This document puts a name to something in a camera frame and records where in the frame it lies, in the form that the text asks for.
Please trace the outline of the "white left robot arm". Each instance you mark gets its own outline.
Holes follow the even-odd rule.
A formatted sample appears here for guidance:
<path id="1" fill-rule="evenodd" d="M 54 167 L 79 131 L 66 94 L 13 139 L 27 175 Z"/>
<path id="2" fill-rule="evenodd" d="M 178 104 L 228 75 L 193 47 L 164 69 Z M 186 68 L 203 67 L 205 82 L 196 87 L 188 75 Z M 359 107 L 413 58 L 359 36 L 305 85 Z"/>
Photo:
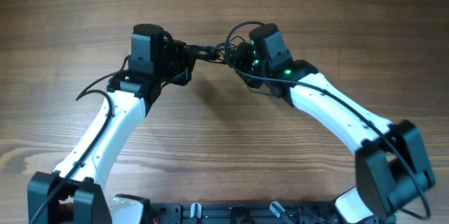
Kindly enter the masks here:
<path id="1" fill-rule="evenodd" d="M 150 201 L 104 195 L 110 171 L 131 133 L 167 84 L 192 78 L 196 54 L 162 27 L 134 26 L 131 52 L 117 72 L 106 75 L 106 91 L 87 86 L 79 97 L 98 93 L 102 108 L 71 153 L 52 173 L 37 172 L 27 187 L 30 223 L 151 223 Z"/>

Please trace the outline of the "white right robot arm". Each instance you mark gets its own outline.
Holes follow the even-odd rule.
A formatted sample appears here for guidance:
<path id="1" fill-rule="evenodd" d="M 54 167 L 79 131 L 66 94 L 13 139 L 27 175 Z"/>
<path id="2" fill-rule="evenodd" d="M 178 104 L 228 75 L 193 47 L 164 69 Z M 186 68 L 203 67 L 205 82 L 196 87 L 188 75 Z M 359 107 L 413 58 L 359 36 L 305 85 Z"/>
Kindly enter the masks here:
<path id="1" fill-rule="evenodd" d="M 324 125 L 355 158 L 356 184 L 333 202 L 344 223 L 387 220 L 400 211 L 427 220 L 431 209 L 425 192 L 435 183 L 420 130 L 411 121 L 397 124 L 337 90 L 305 60 L 293 60 L 274 23 L 253 22 L 249 40 L 224 43 L 224 60 L 257 92 L 284 99 Z"/>

